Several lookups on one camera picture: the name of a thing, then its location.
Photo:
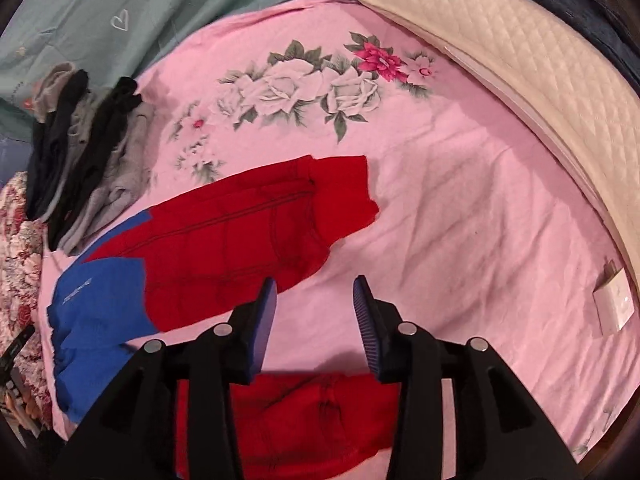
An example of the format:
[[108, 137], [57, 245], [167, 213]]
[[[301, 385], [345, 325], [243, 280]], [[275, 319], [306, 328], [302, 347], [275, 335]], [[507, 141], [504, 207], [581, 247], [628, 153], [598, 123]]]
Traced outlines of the black and grey folded clothes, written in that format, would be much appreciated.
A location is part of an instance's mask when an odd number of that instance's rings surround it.
[[137, 81], [93, 89], [71, 62], [48, 71], [30, 104], [26, 216], [46, 225], [51, 252], [74, 256], [141, 196], [154, 107]]

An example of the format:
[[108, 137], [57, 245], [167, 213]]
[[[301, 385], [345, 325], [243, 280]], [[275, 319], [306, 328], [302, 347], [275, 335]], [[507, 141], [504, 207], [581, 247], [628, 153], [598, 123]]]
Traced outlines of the small white box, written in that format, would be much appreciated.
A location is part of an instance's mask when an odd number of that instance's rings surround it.
[[624, 268], [608, 260], [603, 266], [592, 298], [598, 311], [602, 335], [618, 333], [634, 314], [634, 296]]

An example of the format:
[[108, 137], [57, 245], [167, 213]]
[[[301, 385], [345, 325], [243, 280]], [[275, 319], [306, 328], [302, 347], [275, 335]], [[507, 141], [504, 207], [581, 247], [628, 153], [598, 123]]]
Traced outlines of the teal heart-print pillow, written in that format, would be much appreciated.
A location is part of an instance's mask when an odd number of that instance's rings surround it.
[[1, 134], [32, 134], [28, 99], [54, 64], [70, 61], [96, 86], [137, 76], [197, 29], [288, 0], [23, 0], [1, 33]]

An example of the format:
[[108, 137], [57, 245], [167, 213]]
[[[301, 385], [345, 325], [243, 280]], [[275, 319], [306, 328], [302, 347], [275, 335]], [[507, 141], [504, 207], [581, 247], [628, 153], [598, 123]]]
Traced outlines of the pink floral bed sheet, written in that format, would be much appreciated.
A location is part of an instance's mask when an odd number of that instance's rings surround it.
[[405, 29], [346, 0], [295, 0], [194, 32], [138, 79], [155, 116], [132, 217], [241, 171], [364, 156], [378, 215], [280, 295], [265, 371], [236, 393], [247, 477], [379, 479], [390, 419], [350, 304], [373, 291], [435, 336], [483, 336], [575, 460], [639, 383], [639, 323], [603, 336], [592, 299], [617, 256], [598, 214], [524, 122]]

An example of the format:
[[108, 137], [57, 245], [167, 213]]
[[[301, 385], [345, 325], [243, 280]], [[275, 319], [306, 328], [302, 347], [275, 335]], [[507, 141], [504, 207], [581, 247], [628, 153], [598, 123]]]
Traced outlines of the cream quilted pillow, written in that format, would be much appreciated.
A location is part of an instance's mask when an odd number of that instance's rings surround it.
[[639, 98], [533, 0], [358, 0], [451, 58], [559, 159], [639, 277]]

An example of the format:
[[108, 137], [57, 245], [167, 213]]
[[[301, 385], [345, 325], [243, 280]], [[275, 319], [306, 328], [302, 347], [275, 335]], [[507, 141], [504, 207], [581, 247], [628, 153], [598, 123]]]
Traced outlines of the blue and red pants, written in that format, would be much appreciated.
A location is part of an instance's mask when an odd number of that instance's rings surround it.
[[[229, 312], [265, 278], [288, 290], [374, 221], [364, 156], [304, 156], [152, 206], [98, 238], [58, 278], [48, 310], [56, 402], [88, 413], [130, 341]], [[252, 479], [329, 479], [389, 448], [399, 390], [370, 374], [277, 373], [231, 390]]]

